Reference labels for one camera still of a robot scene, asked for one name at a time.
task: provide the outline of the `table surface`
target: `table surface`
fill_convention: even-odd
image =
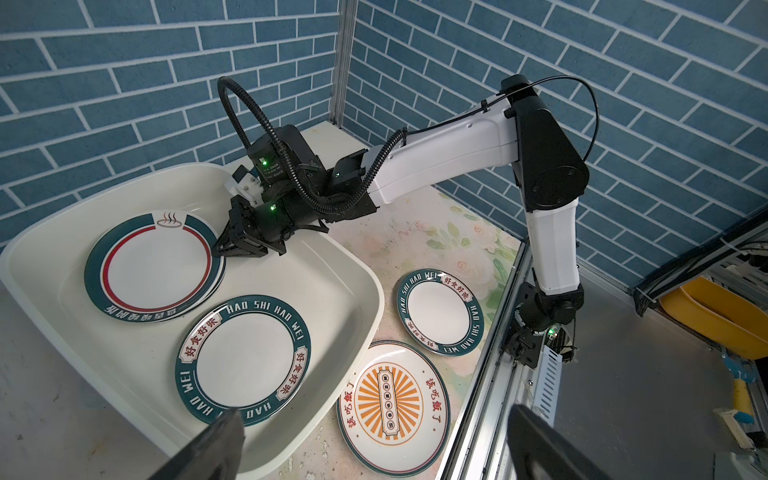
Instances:
[[[330,167],[365,146],[330,123],[303,132]],[[227,165],[234,170],[247,159]],[[416,348],[399,320],[393,292],[402,276],[433,267],[456,275],[478,297],[485,336],[502,297],[519,242],[432,187],[385,205],[376,214],[335,223],[330,236],[371,267],[385,292],[374,340]],[[37,331],[7,291],[0,291],[0,477],[146,478],[166,456],[85,382]],[[427,356],[450,398],[452,423],[465,400],[483,342],[468,355]],[[434,478],[441,458],[415,478]],[[347,447],[336,410],[267,478],[385,478]]]

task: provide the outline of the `small plate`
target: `small plate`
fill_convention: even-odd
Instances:
[[[226,261],[214,257],[216,234],[180,210],[133,217],[109,230],[85,263],[85,289],[107,315],[157,322],[183,315],[218,287]]]
[[[310,333],[292,306],[273,296],[238,296],[187,334],[176,359],[176,388],[203,422],[237,408],[245,426],[253,425],[296,394],[311,350]]]
[[[432,362],[405,343],[371,344],[336,410],[347,445],[383,475],[423,472],[448,441],[445,384]]]
[[[482,338],[482,310],[467,286],[449,273],[411,272],[397,289],[397,313],[417,342],[440,355],[470,353]]]

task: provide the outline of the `brick wallpaper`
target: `brick wallpaper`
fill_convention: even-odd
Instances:
[[[0,249],[133,177],[242,157],[223,74],[274,124],[325,120],[337,31],[337,0],[0,2]]]
[[[588,79],[601,130],[578,256],[632,286],[768,201],[765,0],[361,0],[343,127],[381,144],[467,110],[521,72]],[[584,153],[594,115],[572,81],[541,96]],[[525,235],[509,166],[439,185]]]

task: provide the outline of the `floral tablecloth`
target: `floral tablecloth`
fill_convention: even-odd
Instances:
[[[520,242],[432,187],[400,197],[368,217],[333,223],[330,229],[330,236],[370,266],[381,281],[386,305],[374,341],[399,340],[425,352],[400,322],[394,302],[397,283],[413,270],[431,267],[451,273],[480,300],[485,332],[477,348],[457,357],[426,353],[445,381],[455,424]],[[441,460],[442,455],[413,478],[434,478]],[[288,461],[267,478],[386,477],[355,458],[344,442],[333,408]]]

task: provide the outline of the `yellow bin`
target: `yellow bin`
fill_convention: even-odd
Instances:
[[[768,315],[706,278],[700,276],[660,301],[672,318],[743,358],[768,356]]]

